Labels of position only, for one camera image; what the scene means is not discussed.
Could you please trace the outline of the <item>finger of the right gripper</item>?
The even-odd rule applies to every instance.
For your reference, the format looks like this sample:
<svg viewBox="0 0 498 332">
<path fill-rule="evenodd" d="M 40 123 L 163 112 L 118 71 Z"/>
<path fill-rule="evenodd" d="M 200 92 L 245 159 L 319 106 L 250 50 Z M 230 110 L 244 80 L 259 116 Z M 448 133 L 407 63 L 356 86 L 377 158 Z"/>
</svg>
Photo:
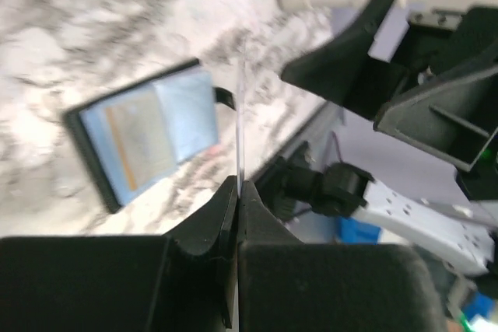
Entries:
<svg viewBox="0 0 498 332">
<path fill-rule="evenodd" d="M 365 119 L 374 119 L 409 73 L 403 65 L 369 56 L 394 1 L 369 0 L 338 36 L 288 62 L 280 79 Z"/>
<path fill-rule="evenodd" d="M 469 171 L 497 134 L 497 63 L 401 94 L 373 128 Z"/>
</svg>

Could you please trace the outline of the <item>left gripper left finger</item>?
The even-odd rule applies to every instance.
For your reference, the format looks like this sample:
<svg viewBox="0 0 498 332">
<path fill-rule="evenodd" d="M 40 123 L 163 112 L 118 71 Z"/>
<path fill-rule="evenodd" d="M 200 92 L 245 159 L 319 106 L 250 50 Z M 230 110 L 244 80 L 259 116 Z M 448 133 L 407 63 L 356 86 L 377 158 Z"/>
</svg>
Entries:
<svg viewBox="0 0 498 332">
<path fill-rule="evenodd" d="M 1 241 L 3 331 L 224 331 L 233 326 L 237 180 L 163 235 Z"/>
</svg>

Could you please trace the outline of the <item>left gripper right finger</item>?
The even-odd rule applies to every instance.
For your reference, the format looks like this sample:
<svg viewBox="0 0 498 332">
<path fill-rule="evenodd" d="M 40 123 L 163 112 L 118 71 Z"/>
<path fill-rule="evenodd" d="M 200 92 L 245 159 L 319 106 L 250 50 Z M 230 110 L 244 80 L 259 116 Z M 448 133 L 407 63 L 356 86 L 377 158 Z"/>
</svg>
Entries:
<svg viewBox="0 0 498 332">
<path fill-rule="evenodd" d="M 253 183 L 240 197 L 242 331 L 444 331 L 430 274 L 410 247 L 310 244 L 262 204 Z"/>
</svg>

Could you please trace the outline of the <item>white card black stripe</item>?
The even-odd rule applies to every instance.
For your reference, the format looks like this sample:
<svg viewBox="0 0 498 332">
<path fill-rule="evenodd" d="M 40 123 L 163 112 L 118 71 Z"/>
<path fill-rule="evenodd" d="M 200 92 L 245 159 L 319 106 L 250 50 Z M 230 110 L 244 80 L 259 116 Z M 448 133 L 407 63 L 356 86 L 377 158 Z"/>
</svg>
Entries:
<svg viewBox="0 0 498 332">
<path fill-rule="evenodd" d="M 240 58 L 237 75 L 236 104 L 236 156 L 237 156 L 237 195 L 242 194 L 244 183 L 244 94 L 245 94 L 245 60 Z"/>
</svg>

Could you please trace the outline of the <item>black leather card holder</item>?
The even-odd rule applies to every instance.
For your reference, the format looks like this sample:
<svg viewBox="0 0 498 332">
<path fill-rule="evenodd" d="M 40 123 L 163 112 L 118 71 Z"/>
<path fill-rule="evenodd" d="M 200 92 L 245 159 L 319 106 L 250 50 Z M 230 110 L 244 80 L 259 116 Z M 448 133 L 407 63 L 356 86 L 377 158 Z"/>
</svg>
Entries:
<svg viewBox="0 0 498 332">
<path fill-rule="evenodd" d="M 216 104 L 235 107 L 197 59 L 78 104 L 63 124 L 111 214 L 219 140 Z"/>
</svg>

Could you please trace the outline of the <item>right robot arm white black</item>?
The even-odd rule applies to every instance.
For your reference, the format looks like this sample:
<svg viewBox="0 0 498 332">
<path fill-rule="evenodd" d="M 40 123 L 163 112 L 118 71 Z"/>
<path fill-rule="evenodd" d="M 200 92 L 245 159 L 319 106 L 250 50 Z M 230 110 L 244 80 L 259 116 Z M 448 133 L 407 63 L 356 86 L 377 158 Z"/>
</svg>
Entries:
<svg viewBox="0 0 498 332">
<path fill-rule="evenodd" d="M 370 48 L 395 0 L 369 0 L 323 46 L 287 63 L 281 79 L 372 121 L 376 131 L 453 165 L 456 181 L 484 223 L 460 222 L 395 192 L 346 163 L 288 175 L 290 194 L 314 208 L 378 225 L 470 277 L 497 273 L 497 31 L 494 8 L 433 13 L 410 26 L 390 61 Z"/>
</svg>

